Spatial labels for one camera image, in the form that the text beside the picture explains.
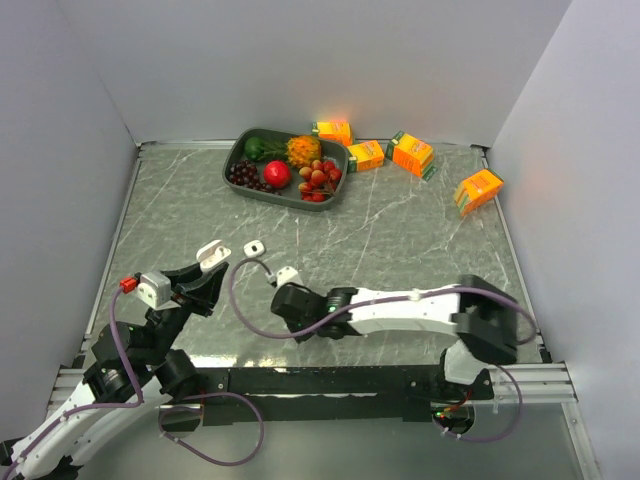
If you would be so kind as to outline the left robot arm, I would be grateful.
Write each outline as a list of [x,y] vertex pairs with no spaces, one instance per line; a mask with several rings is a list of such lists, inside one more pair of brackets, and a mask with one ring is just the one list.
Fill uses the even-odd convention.
[[212,314],[228,267],[222,262],[204,272],[193,264],[160,272],[161,290],[173,305],[148,308],[143,325],[111,314],[92,348],[94,363],[67,400],[34,432],[2,442],[4,478],[72,479],[79,464],[71,449],[100,420],[192,398],[199,383],[197,369],[173,343],[191,315]]

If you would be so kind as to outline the white square charging case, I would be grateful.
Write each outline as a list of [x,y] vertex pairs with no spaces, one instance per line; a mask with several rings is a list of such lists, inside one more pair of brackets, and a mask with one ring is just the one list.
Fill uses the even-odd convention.
[[246,258],[258,258],[262,256],[266,248],[262,241],[252,240],[243,246],[243,252]]

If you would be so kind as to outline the white oval charging case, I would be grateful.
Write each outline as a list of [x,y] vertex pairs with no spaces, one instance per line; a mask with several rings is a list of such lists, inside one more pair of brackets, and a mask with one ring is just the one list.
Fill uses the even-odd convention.
[[213,270],[231,255],[231,250],[220,239],[213,240],[196,252],[196,261],[202,273]]

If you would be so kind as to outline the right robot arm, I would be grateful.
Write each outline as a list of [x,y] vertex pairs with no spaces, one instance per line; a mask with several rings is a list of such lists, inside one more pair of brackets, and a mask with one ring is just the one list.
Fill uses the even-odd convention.
[[535,320],[517,301],[476,275],[430,290],[378,291],[339,287],[322,296],[288,281],[276,289],[271,312],[297,342],[383,331],[427,332],[455,340],[444,350],[438,390],[459,398],[489,365],[511,365],[518,347],[537,336]]

